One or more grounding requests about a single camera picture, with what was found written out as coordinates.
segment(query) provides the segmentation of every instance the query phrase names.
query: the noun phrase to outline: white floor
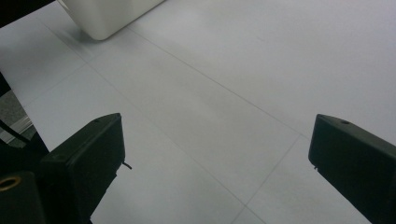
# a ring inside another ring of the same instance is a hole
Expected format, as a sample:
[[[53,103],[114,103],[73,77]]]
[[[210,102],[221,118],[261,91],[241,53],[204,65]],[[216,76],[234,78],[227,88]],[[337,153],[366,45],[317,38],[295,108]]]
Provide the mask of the white floor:
[[[50,149],[121,112],[100,223],[369,223],[310,164],[317,113],[396,144],[396,2],[167,0],[96,42],[58,3],[0,29]]]

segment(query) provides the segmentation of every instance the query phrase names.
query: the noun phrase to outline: floor tile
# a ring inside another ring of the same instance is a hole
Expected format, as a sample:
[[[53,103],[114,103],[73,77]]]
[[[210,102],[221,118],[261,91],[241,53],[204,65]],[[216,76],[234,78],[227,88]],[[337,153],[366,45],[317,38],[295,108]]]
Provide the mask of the floor tile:
[[[90,65],[244,203],[297,138],[135,33]]]
[[[370,0],[170,0],[129,28],[305,136],[324,113],[396,144],[395,9]]]
[[[266,224],[370,222],[308,160],[301,137],[247,205]]]
[[[248,208],[239,215],[233,224],[264,224],[256,215],[254,215]]]
[[[23,106],[84,61],[30,14],[0,29],[0,70]]]
[[[125,32],[125,30],[121,30],[103,41],[93,40],[76,26],[70,16],[56,1],[39,9],[35,16],[85,62],[105,51]]]
[[[93,223],[231,223],[243,205],[88,65],[26,107],[50,148],[92,119],[120,112],[126,161]]]

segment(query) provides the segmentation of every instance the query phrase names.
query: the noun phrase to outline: white surface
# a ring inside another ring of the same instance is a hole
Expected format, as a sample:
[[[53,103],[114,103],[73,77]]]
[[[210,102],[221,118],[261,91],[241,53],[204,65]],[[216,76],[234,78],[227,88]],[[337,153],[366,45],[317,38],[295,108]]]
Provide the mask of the white surface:
[[[320,112],[396,144],[393,1],[167,0],[106,42],[55,4],[0,29],[0,70],[49,148],[123,115],[134,169],[94,223],[368,223],[304,135]]]
[[[163,0],[57,0],[90,37],[103,40]]]

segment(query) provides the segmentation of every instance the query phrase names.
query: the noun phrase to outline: black plastic part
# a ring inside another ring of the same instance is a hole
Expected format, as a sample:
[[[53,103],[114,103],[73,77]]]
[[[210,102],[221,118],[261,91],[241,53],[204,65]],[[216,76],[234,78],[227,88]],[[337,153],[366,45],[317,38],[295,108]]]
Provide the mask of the black plastic part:
[[[396,223],[396,146],[348,121],[317,115],[309,160],[372,223]]]
[[[54,149],[40,164],[49,219],[88,223],[124,159],[120,114],[90,122]]]
[[[33,173],[0,177],[0,220],[8,224],[48,223]]]

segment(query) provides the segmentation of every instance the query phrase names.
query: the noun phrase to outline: white object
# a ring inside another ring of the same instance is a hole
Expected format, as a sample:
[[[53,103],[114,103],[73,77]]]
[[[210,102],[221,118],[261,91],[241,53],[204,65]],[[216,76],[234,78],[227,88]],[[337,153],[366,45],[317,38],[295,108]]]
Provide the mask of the white object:
[[[164,0],[57,0],[73,21],[96,40],[103,40]]]

